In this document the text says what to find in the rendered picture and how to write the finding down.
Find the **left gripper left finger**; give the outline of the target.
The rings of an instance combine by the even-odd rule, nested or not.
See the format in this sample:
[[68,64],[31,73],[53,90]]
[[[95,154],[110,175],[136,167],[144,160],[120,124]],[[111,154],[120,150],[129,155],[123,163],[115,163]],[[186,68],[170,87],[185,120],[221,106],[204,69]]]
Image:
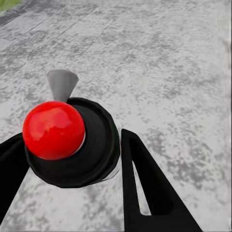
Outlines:
[[30,168],[24,146],[22,132],[0,144],[0,225]]

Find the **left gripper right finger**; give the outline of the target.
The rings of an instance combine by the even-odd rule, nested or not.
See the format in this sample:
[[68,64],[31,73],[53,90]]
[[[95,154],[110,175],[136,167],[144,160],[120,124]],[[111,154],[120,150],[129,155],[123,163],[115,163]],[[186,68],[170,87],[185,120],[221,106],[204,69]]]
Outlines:
[[[120,145],[125,232],[203,232],[141,138],[121,129]],[[140,213],[132,161],[151,216]]]

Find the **insectifuge atomizer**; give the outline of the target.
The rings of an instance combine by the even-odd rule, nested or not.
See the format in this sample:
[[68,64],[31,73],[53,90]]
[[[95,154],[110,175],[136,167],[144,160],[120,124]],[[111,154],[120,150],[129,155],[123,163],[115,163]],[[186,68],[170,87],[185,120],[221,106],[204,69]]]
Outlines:
[[54,69],[46,76],[54,101],[33,108],[23,124],[29,166],[47,184],[62,189],[115,177],[122,155],[112,115],[97,102],[70,97],[77,74]]

